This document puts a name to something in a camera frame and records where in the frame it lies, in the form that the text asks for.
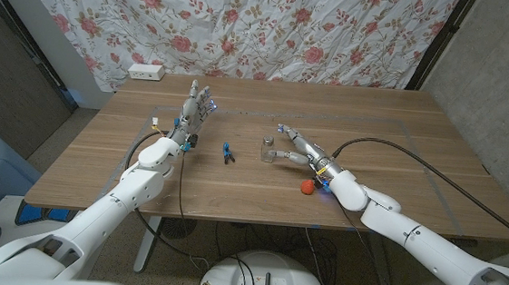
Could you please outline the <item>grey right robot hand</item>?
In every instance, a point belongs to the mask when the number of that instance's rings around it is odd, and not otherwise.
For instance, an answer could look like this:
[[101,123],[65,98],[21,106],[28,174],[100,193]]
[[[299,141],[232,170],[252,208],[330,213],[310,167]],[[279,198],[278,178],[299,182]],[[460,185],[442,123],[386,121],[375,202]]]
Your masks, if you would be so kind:
[[266,156],[271,161],[275,158],[289,159],[295,164],[309,166],[317,176],[324,176],[329,179],[336,178],[343,172],[343,168],[337,164],[333,158],[326,154],[324,150],[318,147],[313,142],[307,140],[300,132],[295,128],[288,127],[282,123],[279,124],[279,132],[284,133],[295,145],[298,152],[288,151],[283,152],[282,150],[268,150]]

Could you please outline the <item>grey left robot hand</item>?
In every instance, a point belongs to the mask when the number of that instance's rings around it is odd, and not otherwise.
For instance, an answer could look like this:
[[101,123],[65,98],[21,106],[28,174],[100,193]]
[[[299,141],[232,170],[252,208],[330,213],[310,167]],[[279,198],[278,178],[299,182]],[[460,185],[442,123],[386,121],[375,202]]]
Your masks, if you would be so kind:
[[174,128],[168,133],[168,137],[185,152],[196,147],[198,131],[205,119],[217,109],[210,95],[208,86],[200,89],[198,81],[193,80],[189,96],[182,105],[181,115],[174,120]]

